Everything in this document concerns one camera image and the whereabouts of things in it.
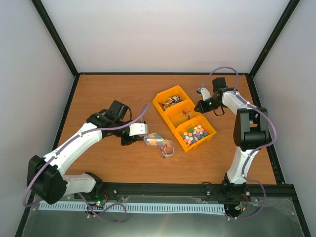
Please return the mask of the silver metal scoop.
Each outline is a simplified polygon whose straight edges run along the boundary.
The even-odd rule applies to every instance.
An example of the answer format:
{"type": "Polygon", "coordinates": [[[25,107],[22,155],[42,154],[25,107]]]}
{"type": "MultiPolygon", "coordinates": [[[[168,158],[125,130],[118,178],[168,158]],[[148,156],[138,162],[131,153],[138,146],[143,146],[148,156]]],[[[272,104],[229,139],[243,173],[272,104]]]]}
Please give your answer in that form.
{"type": "Polygon", "coordinates": [[[144,137],[144,143],[148,146],[163,147],[166,145],[166,140],[156,132],[150,132],[144,137]]]}

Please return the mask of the yellow popsicle candy bin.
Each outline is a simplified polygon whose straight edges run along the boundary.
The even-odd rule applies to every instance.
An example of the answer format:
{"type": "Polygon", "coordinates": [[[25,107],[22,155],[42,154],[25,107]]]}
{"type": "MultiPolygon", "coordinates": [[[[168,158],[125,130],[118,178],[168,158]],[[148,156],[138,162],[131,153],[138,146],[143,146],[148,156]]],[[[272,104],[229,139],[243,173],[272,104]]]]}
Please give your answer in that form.
{"type": "Polygon", "coordinates": [[[195,111],[195,104],[186,99],[175,105],[168,107],[162,114],[162,118],[173,131],[178,128],[181,124],[200,116],[201,113],[195,111]]]}

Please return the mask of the yellow star candy bin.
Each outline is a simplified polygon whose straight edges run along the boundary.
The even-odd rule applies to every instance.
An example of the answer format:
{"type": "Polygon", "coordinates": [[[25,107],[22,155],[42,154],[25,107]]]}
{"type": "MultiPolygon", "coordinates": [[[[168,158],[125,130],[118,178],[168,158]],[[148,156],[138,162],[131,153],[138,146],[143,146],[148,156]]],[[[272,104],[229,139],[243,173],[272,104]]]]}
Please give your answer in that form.
{"type": "Polygon", "coordinates": [[[209,142],[216,133],[205,116],[200,115],[180,124],[173,134],[184,152],[188,152],[209,142]]]}

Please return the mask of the clear glass jar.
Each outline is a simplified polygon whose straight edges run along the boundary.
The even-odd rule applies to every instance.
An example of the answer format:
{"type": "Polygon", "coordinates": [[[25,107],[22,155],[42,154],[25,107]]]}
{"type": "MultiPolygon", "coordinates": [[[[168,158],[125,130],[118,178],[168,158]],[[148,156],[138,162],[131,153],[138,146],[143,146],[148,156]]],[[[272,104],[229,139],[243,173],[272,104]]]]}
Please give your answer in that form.
{"type": "Polygon", "coordinates": [[[176,153],[175,144],[168,139],[165,140],[165,144],[159,150],[163,158],[171,158],[176,153]]]}

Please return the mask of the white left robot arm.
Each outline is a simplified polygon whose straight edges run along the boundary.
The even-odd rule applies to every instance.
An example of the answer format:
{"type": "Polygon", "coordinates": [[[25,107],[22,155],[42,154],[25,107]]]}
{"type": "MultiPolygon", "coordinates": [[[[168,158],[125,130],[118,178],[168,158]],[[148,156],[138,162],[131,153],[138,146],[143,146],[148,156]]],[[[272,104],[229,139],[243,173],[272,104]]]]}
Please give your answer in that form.
{"type": "Polygon", "coordinates": [[[33,156],[29,160],[26,194],[34,192],[48,204],[77,193],[85,193],[93,199],[99,198],[103,192],[100,177],[92,172],[66,175],[66,171],[85,151],[106,137],[119,137],[122,146],[142,140],[148,133],[148,126],[143,121],[148,108],[146,104],[136,119],[123,121],[131,109],[115,100],[108,109],[92,114],[61,146],[43,157],[33,156]]]}

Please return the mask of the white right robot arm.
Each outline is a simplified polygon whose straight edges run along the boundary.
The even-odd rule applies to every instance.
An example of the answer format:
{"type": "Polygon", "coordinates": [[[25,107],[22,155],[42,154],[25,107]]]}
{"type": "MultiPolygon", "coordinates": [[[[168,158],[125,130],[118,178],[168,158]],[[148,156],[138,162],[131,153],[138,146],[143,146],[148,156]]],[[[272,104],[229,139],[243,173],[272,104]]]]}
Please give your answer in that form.
{"type": "Polygon", "coordinates": [[[225,174],[220,194],[225,200],[235,200],[246,193],[246,179],[254,157],[263,145],[269,142],[267,110],[257,108],[239,91],[226,85],[225,78],[212,81],[213,93],[201,86],[197,93],[202,96],[195,106],[199,113],[216,112],[218,108],[230,109],[236,116],[233,140],[236,152],[233,163],[225,174]]]}

